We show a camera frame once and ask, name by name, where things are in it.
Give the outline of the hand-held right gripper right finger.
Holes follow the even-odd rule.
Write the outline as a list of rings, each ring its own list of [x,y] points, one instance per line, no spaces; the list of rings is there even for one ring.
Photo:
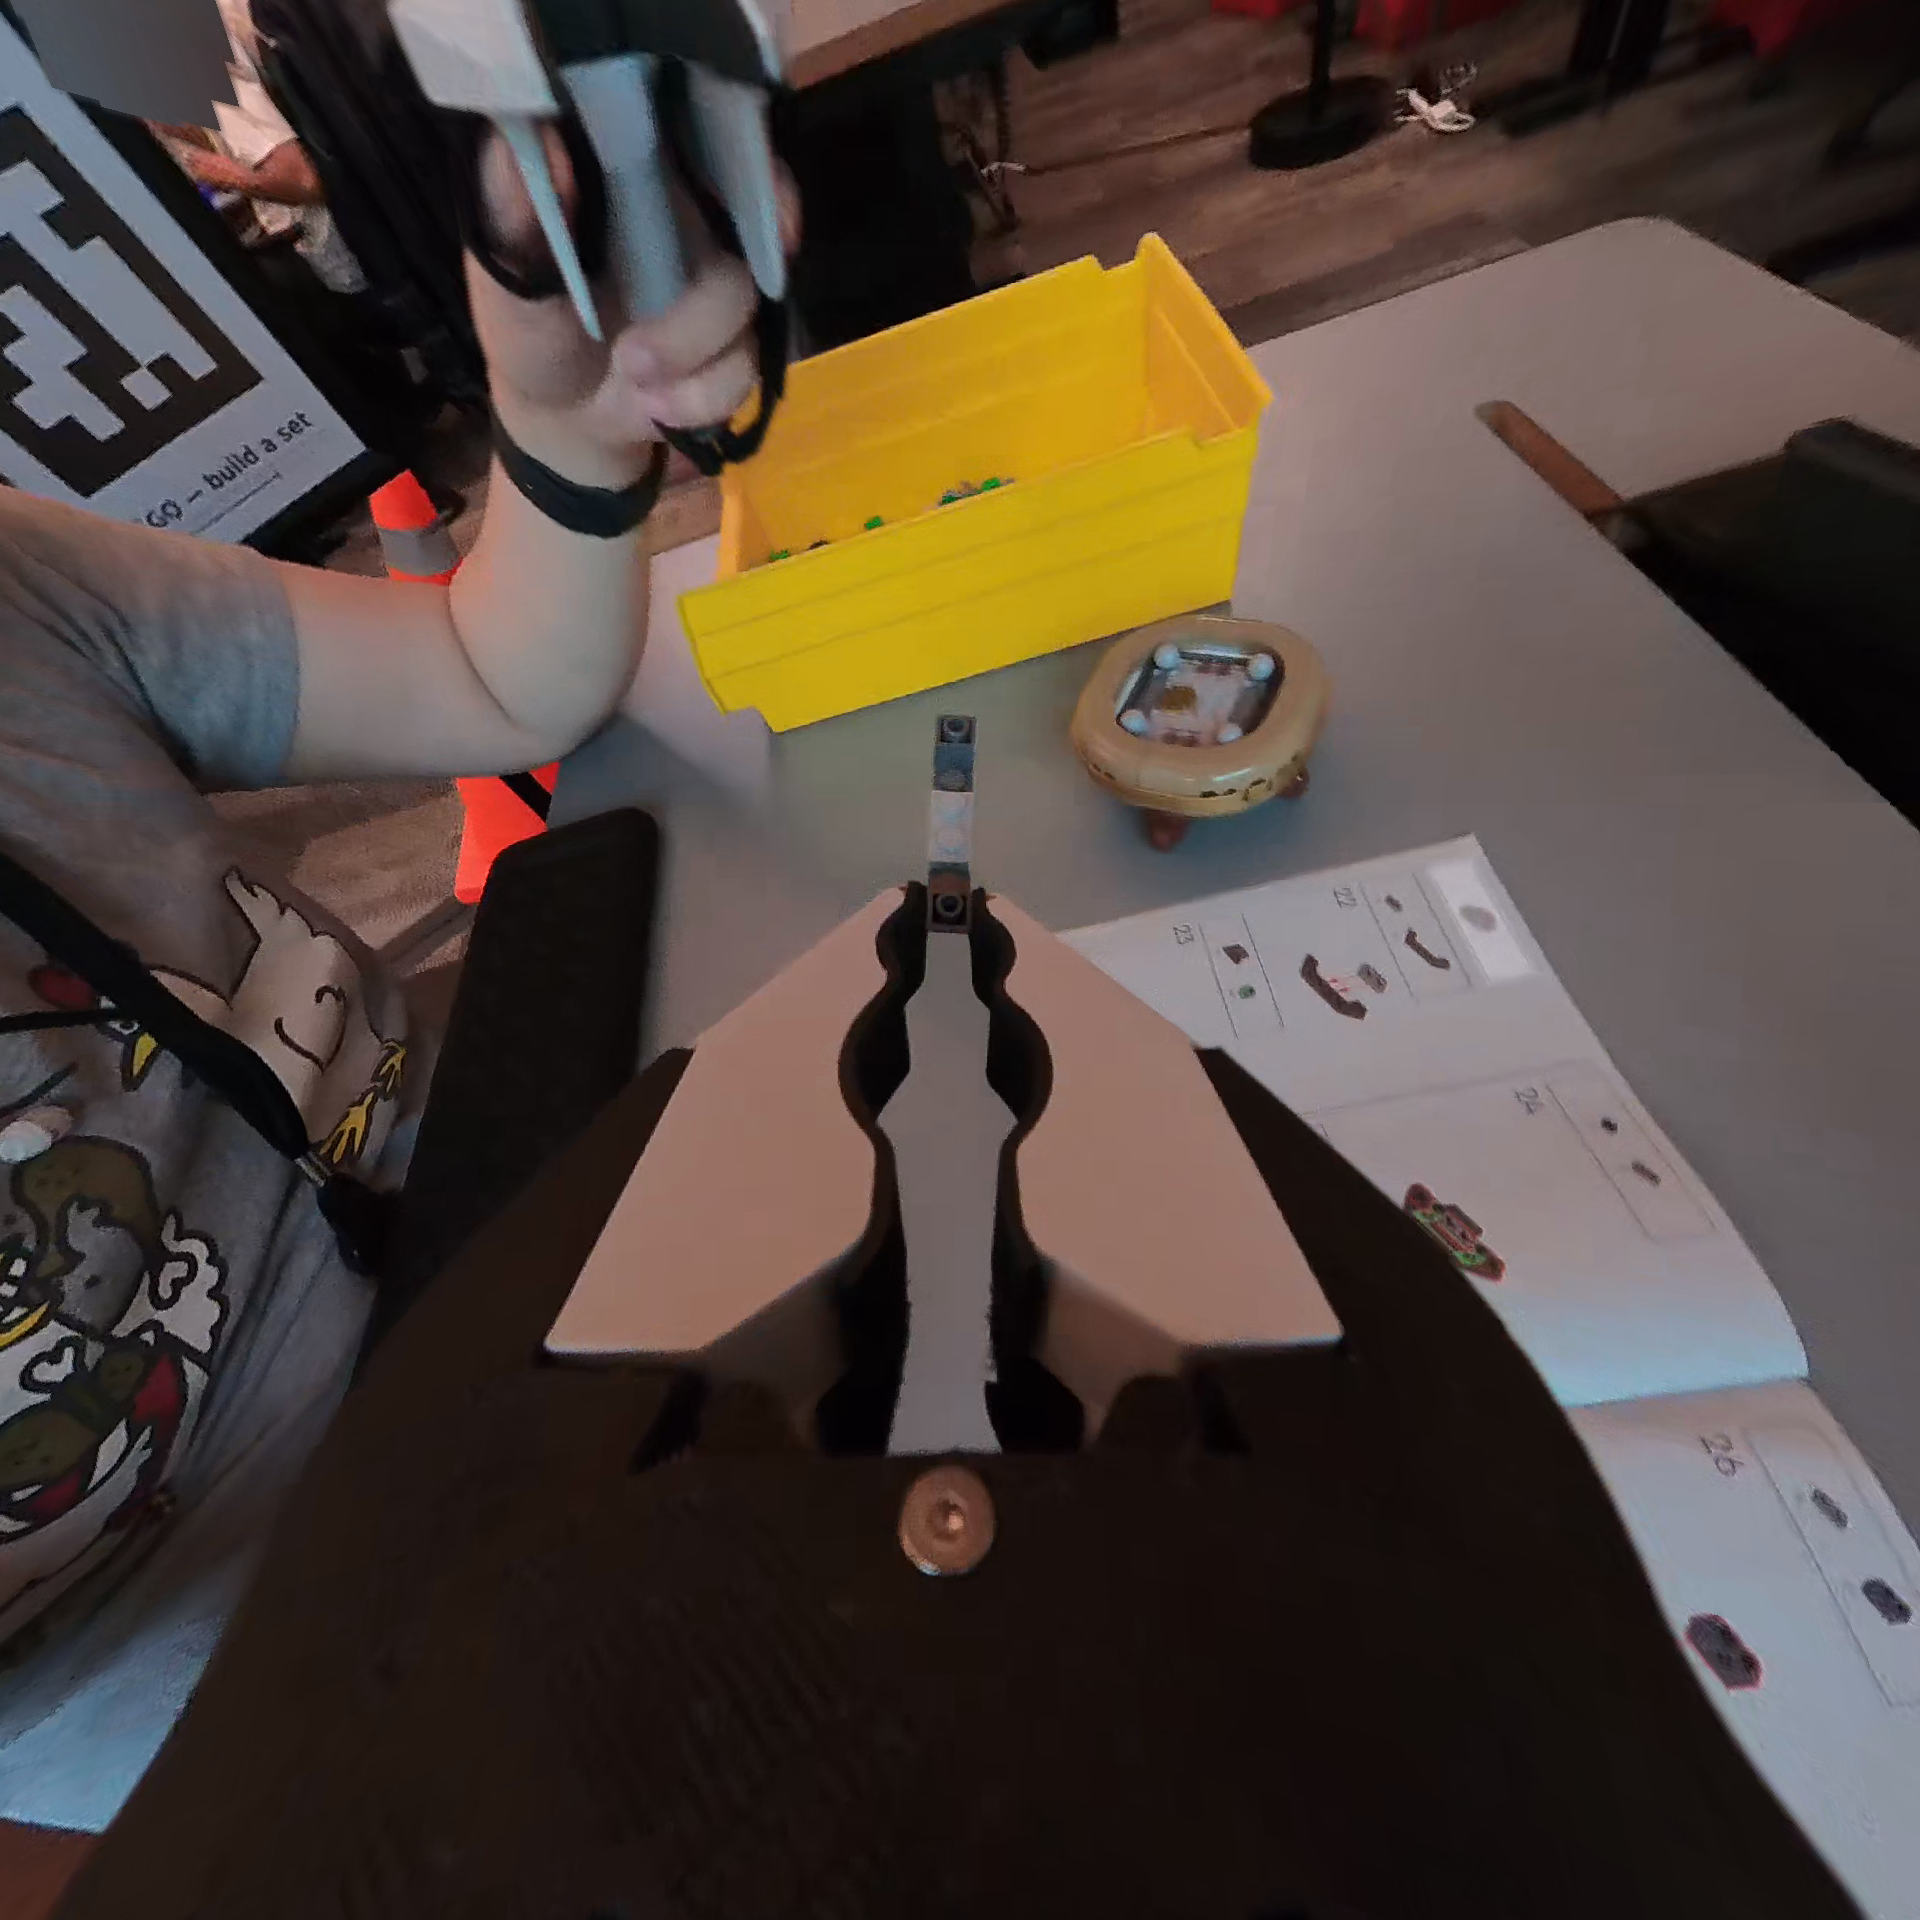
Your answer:
[[[1342,1325],[1199,1051],[1003,896],[972,902],[998,1147],[984,1382],[1005,1454],[1077,1451],[1142,1379]]]

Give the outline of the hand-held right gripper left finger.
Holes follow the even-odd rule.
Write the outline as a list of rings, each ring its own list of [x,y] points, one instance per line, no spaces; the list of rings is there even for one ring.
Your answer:
[[[882,889],[695,1041],[543,1355],[767,1393],[805,1440],[848,1376],[834,1291],[879,1232],[879,1147],[843,1074],[891,988]]]

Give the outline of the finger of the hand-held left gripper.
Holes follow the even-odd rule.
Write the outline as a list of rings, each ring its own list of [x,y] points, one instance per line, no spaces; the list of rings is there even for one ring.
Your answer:
[[[771,92],[707,64],[688,64],[692,144],[760,298],[788,296]]]
[[[548,133],[560,129],[556,73],[522,3],[388,3],[394,35],[422,96],[444,110],[477,115],[501,136],[560,269],[583,330],[604,330],[590,274],[576,249]]]

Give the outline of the small dark brick assembly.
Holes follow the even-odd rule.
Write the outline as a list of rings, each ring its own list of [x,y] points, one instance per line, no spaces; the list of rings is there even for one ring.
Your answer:
[[[926,926],[966,932],[973,918],[976,720],[943,712],[927,784]]]

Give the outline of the yellow plastic bin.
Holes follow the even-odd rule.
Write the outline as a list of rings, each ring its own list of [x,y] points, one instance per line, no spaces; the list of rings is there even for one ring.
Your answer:
[[[1271,401],[1156,233],[812,354],[723,481],[690,660],[792,732],[1223,603]],[[1018,485],[906,520],[990,474]]]

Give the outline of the person's left forearm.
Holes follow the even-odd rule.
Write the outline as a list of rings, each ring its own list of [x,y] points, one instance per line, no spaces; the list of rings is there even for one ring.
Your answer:
[[[296,653],[280,778],[496,778],[560,762],[632,686],[646,570],[642,532],[576,534],[499,466],[447,582],[277,563]]]

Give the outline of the grey desk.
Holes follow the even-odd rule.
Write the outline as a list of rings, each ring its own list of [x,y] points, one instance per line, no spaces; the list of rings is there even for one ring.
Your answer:
[[[1900,354],[1622,225],[1259,349],[1292,422],[1240,580],[1336,681],[1311,795],[1191,856],[1052,744],[1077,651],[954,690],[981,872],[1101,921],[1459,828],[1762,1259],[1810,1381],[1559,1408],[1318,1133],[1280,1173],[1354,1350],[1256,1371],[1275,1448],[984,1458],[982,1568],[826,1491],[781,1600],[848,1657],[906,1915],[1916,1915],[1916,830],[1527,478],[1519,380],[1638,478],[1760,448],[1735,374]]]

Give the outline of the person's left hand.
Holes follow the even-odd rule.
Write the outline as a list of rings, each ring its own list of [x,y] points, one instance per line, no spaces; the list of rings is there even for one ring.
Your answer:
[[[463,264],[488,397],[508,436],[590,490],[627,490],[653,458],[655,432],[728,421],[754,393],[756,282],[708,230],[686,240],[686,290],[635,318],[612,282],[595,340],[565,298],[523,300],[472,256]]]

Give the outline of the dark backpack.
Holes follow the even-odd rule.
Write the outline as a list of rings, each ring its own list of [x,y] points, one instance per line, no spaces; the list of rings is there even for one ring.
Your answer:
[[[486,370],[463,286],[455,141],[379,3],[253,3],[262,85],[315,164],[326,212],[379,320],[427,389],[486,417]]]

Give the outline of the black wristband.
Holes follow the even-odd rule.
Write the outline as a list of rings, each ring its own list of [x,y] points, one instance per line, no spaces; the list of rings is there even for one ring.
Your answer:
[[[627,488],[590,488],[565,478],[517,443],[493,408],[488,408],[488,442],[496,466],[536,514],[573,537],[599,542],[628,537],[651,520],[672,453],[672,446],[655,442],[638,481]]]

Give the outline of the instruction booklet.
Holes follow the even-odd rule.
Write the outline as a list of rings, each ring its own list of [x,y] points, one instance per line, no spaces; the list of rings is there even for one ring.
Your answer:
[[[1230,1051],[1476,1288],[1727,1712],[1916,1725],[1912,1536],[1813,1394],[1760,1259],[1476,838],[1064,940]]]

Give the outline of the pile of small bricks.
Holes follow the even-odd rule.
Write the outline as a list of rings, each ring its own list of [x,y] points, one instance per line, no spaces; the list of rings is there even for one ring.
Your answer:
[[[943,490],[936,496],[936,501],[933,501],[927,507],[923,507],[920,512],[906,514],[903,520],[906,522],[923,520],[927,512],[939,512],[939,510],[946,510],[951,506],[959,506],[959,504],[966,504],[966,501],[981,498],[981,496],[994,496],[994,493],[1005,492],[1014,485],[1018,485],[1018,478],[1012,474],[990,474],[990,475],[979,478],[979,481],[955,483],[948,490]],[[850,534],[808,534],[806,539],[795,542],[795,544],[772,547],[759,560],[759,564],[771,568],[771,564],[778,564],[778,563],[783,563],[783,560],[792,560],[798,555],[815,553],[815,550],[822,550],[828,547],[840,544],[848,537],[860,537],[860,534],[867,534],[867,532],[882,532],[891,523],[893,522],[890,516],[875,512],[875,514],[868,514]]]

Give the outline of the tan brick pot model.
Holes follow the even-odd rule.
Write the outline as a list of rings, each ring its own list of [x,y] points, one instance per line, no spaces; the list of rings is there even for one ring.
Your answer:
[[[1166,851],[1194,824],[1300,798],[1330,701],[1328,666],[1304,636],[1186,613],[1106,646],[1072,708],[1070,744],[1093,784],[1141,814],[1147,844]]]

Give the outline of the orange traffic cone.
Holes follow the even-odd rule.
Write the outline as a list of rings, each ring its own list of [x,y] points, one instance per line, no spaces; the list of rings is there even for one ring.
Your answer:
[[[400,470],[378,488],[368,510],[390,578],[451,585],[461,564],[451,520],[411,470]],[[463,778],[455,784],[463,812],[452,878],[460,905],[479,905],[493,865],[517,844],[543,832],[557,779],[560,766],[548,762],[530,773]]]

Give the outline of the black-and-white marker sign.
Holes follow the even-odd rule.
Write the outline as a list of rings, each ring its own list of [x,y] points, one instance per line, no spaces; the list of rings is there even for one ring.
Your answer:
[[[396,474],[296,312],[132,116],[3,30],[5,485],[284,553]]]

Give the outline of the black floor stand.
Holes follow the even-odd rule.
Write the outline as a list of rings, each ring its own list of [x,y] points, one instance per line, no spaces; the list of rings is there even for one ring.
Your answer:
[[[1339,3],[1311,4],[1310,75],[1262,105],[1245,130],[1245,160],[1259,174],[1303,174],[1357,153],[1387,125],[1391,80],[1335,73]]]

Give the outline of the grey printed shirt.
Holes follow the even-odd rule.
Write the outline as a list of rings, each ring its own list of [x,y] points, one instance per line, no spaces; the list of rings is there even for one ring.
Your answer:
[[[3,842],[372,1189],[400,990],[207,802],[275,784],[296,637],[261,555],[5,492]],[[314,1182],[5,912],[3,1800],[101,1834],[202,1680],[372,1305]]]

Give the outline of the black building set box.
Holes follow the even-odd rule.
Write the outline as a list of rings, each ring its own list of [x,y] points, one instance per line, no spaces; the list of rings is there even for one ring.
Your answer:
[[[1626,496],[1511,401],[1476,419],[1918,825],[1918,448],[1850,419]]]

